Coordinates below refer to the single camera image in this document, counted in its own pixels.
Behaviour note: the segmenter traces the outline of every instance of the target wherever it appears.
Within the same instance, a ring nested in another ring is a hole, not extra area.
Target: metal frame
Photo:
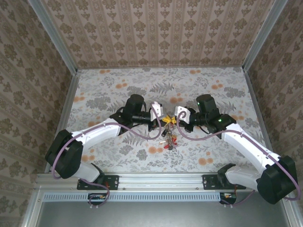
[[[91,192],[45,192],[43,202],[88,202]],[[116,192],[108,202],[219,202],[219,192]],[[103,201],[92,198],[91,202]]]
[[[264,139],[266,148],[272,151],[273,148],[272,148],[270,140],[269,140],[269,136],[268,136],[268,133],[267,133],[264,121],[263,121],[263,117],[262,117],[262,114],[261,114],[261,111],[260,111],[260,108],[259,108],[259,105],[258,105],[258,101],[257,101],[256,95],[255,95],[254,89],[253,89],[252,84],[251,84],[250,77],[248,75],[247,70],[243,70],[243,72],[244,72],[244,77],[246,79],[246,83],[247,83],[247,86],[248,86],[248,90],[250,92],[250,97],[251,97],[252,103],[253,103],[255,111],[256,111],[256,115],[257,115],[259,125],[260,125],[260,128],[261,128],[261,132],[263,134],[263,139]]]
[[[199,200],[199,195],[213,194],[216,192],[232,192],[233,190],[204,190],[202,184],[202,175],[207,173],[107,173],[108,175],[119,175],[119,189],[112,191],[114,195],[138,195],[152,194],[163,195],[170,193],[175,195],[198,195],[191,201]],[[69,179],[53,179],[51,174],[39,174],[36,185],[29,201],[29,206],[25,213],[22,227],[35,227],[39,218],[44,197],[50,192],[67,192],[67,194],[79,194],[88,192],[86,190],[77,190],[78,179],[71,177]],[[238,190],[238,192],[250,192],[251,189]],[[284,209],[291,227],[302,227],[303,220],[296,202],[283,200]]]
[[[79,70],[101,70],[101,69],[175,69],[175,68],[237,68],[242,67],[241,65],[151,65],[151,66],[123,66],[123,67],[88,67],[88,68],[79,68]]]
[[[66,96],[66,99],[65,99],[65,102],[64,102],[64,106],[63,106],[63,109],[62,109],[62,113],[61,113],[61,116],[60,116],[60,120],[59,120],[59,123],[58,123],[58,127],[57,127],[57,130],[56,130],[55,136],[61,130],[66,129],[67,122],[68,122],[68,119],[69,119],[70,113],[71,113],[72,103],[73,103],[73,100],[75,98],[75,94],[76,94],[76,91],[77,91],[77,88],[78,88],[80,74],[81,74],[81,72],[78,71],[77,74],[71,78],[70,87],[69,87],[68,92],[67,92],[67,96]],[[47,163],[44,173],[49,173],[50,169],[51,169],[51,165],[49,163]]]
[[[65,46],[63,39],[60,37],[57,29],[55,28],[52,20],[49,18],[46,9],[44,8],[41,0],[28,0],[29,4],[32,6],[33,10],[37,14],[39,20],[41,21],[44,29],[47,31],[49,37],[51,38],[53,44],[61,55],[65,65],[71,72],[72,76],[76,75],[77,64],[72,58],[69,50]]]
[[[248,71],[248,69],[251,67],[251,65],[254,62],[261,47],[263,46],[264,42],[266,41],[271,29],[275,25],[276,20],[278,20],[286,3],[287,3],[287,0],[277,0],[274,2],[257,37],[254,40],[254,43],[252,44],[248,54],[246,55],[246,58],[243,62],[244,70]]]

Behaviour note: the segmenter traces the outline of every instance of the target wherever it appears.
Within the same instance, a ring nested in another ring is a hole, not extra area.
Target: gray leaf pattern
[[[68,130],[78,131],[102,122],[124,106],[131,94],[142,95],[148,109],[153,101],[161,103],[165,114],[173,114],[177,105],[197,111],[196,97],[211,94],[221,113],[231,115],[253,138],[264,143],[240,67],[82,70]],[[10,132],[14,129],[9,122],[3,128]],[[146,137],[158,133],[148,132],[146,125],[133,130]],[[188,141],[177,129],[174,134],[178,145],[168,150],[160,144],[162,137],[145,140],[126,132],[84,150],[82,161],[93,162],[105,172],[208,172],[230,162],[252,168],[241,153],[218,138]],[[189,136],[205,135],[194,128]]]

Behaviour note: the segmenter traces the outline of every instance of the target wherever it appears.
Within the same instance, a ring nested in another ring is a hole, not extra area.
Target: small objects pile
[[[177,136],[174,135],[172,131],[174,130],[177,121],[175,117],[171,118],[168,115],[163,118],[162,121],[166,122],[166,125],[164,126],[165,129],[162,133],[162,137],[166,137],[166,140],[160,142],[160,144],[166,143],[164,149],[173,150],[173,148],[177,146]]]

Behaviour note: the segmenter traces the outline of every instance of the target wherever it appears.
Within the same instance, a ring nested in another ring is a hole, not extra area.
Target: cable
[[[231,207],[234,207],[234,206],[238,206],[238,205],[241,205],[242,203],[244,203],[246,200],[248,200],[250,198],[250,196],[253,195],[253,193],[255,193],[255,190],[252,190],[251,193],[245,199],[243,199],[240,202],[234,203],[234,204],[230,204],[228,201],[225,201],[223,199],[221,199],[221,201],[225,202],[227,205],[230,205]]]
[[[236,197],[237,197],[237,186],[235,185],[235,190],[233,191],[233,193],[235,193]]]
[[[238,134],[242,137],[244,137],[245,139],[247,139],[249,142],[251,142],[256,148],[258,148],[264,155],[266,155],[270,160],[272,160],[285,174],[286,176],[288,176],[288,178],[292,181],[292,183],[295,185],[295,188],[296,190],[298,191],[298,194],[295,198],[289,198],[289,197],[284,197],[284,199],[286,200],[291,200],[291,201],[294,201],[294,200],[300,200],[301,198],[301,189],[298,185],[298,183],[295,181],[295,179],[289,174],[289,172],[287,172],[287,170],[281,166],[280,163],[278,163],[271,155],[269,155],[265,150],[262,149],[262,147],[260,147],[255,141],[253,141],[251,138],[249,138],[248,136],[246,136],[245,134],[242,134],[241,132],[238,132],[238,131],[235,131],[235,130],[224,130],[224,131],[219,131],[219,132],[216,132],[212,135],[209,135],[209,136],[206,136],[206,137],[203,137],[203,138],[191,138],[191,137],[188,137],[187,135],[185,135],[181,129],[180,129],[180,126],[179,126],[179,120],[180,120],[180,117],[181,115],[183,114],[183,117],[186,116],[186,112],[185,111],[182,111],[179,113],[178,117],[177,117],[177,128],[178,128],[178,131],[180,132],[180,134],[188,139],[188,140],[194,140],[194,141],[200,141],[200,140],[206,140],[206,139],[209,139],[213,136],[216,136],[216,135],[219,135],[219,134],[222,134],[222,133],[225,133],[225,132],[232,132],[232,133],[235,133],[235,134]]]
[[[143,102],[143,106],[144,106],[144,110],[146,112],[146,103],[145,102]]]
[[[199,128],[200,128],[201,131],[204,132],[205,134],[210,134],[210,132],[205,131],[201,126],[199,126]]]
[[[160,122],[160,119],[159,119],[159,117],[158,117],[158,115],[157,115],[157,112],[155,111],[155,109],[153,108],[153,106],[151,106],[151,109],[152,109],[152,111],[155,113],[156,119],[157,119],[158,124],[159,124],[159,133],[158,133],[157,136],[152,137],[152,138],[150,138],[150,137],[145,137],[145,136],[142,136],[142,135],[136,133],[135,131],[131,130],[130,128],[128,128],[128,127],[126,127],[126,126],[124,126],[124,125],[122,125],[122,124],[114,123],[114,122],[110,122],[110,123],[105,123],[105,124],[97,125],[97,126],[91,128],[91,129],[89,129],[89,130],[86,130],[86,131],[84,131],[84,132],[82,132],[82,133],[76,135],[75,137],[72,137],[69,141],[67,141],[66,144],[63,145],[63,147],[62,147],[61,150],[59,151],[59,153],[58,153],[58,155],[57,155],[55,161],[53,162],[53,167],[52,167],[52,175],[53,175],[53,178],[54,178],[54,179],[60,179],[60,178],[61,178],[60,176],[56,176],[56,175],[55,175],[55,168],[56,168],[57,162],[58,162],[58,160],[59,160],[61,154],[64,152],[64,150],[67,148],[67,146],[68,146],[71,142],[73,142],[75,139],[77,139],[77,138],[79,138],[80,136],[85,135],[85,134],[87,134],[87,133],[89,133],[89,132],[91,132],[91,131],[93,131],[93,130],[95,130],[95,129],[99,129],[99,128],[106,127],[106,126],[109,126],[109,125],[117,125],[117,126],[120,126],[121,128],[124,128],[124,129],[126,129],[126,130],[132,132],[133,134],[135,134],[135,135],[137,135],[137,136],[139,136],[139,137],[141,137],[141,138],[143,138],[143,139],[145,139],[145,140],[155,140],[156,138],[158,138],[158,137],[161,135],[161,130],[162,130],[161,122]]]
[[[109,191],[109,189],[108,189],[106,186],[101,185],[101,184],[99,184],[99,183],[92,183],[92,182],[89,182],[89,181],[87,181],[87,180],[85,180],[85,179],[82,179],[82,178],[80,178],[80,180],[82,180],[83,182],[88,183],[88,184],[90,184],[90,185],[98,186],[98,187],[104,188],[104,189],[107,191],[107,196],[106,196],[106,198],[103,200],[103,202],[102,202],[101,204],[98,205],[98,206],[100,206],[100,207],[103,206],[103,205],[106,203],[106,201],[108,200],[109,196],[110,196],[110,191]],[[92,195],[92,196],[89,198],[89,204],[90,204],[90,206],[93,206],[93,204],[91,204],[91,199],[94,198],[94,197],[97,197],[97,196],[98,196],[97,194],[94,194],[94,195]]]
[[[125,106],[120,107],[120,108],[116,111],[116,113],[120,112],[124,107],[125,107]]]

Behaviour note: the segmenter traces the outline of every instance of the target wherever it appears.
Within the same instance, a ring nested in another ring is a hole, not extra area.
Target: white bracket
[[[186,124],[189,124],[189,116],[190,116],[190,111],[187,108],[181,107],[181,106],[176,106],[175,108],[175,116],[178,117],[178,115],[182,112],[186,112],[186,116],[180,116],[180,120],[185,121]]]
[[[257,179],[261,177],[261,174],[256,170],[242,169],[238,166],[233,166],[225,173],[227,180],[232,184],[245,185],[251,189],[258,191]]]
[[[154,108],[154,110],[156,111],[157,113],[157,116],[162,119],[164,117],[164,113],[163,113],[163,106],[157,102],[153,102],[152,104],[152,107]],[[151,109],[151,122],[153,120],[156,119],[156,115],[155,113],[153,112],[153,110]]]

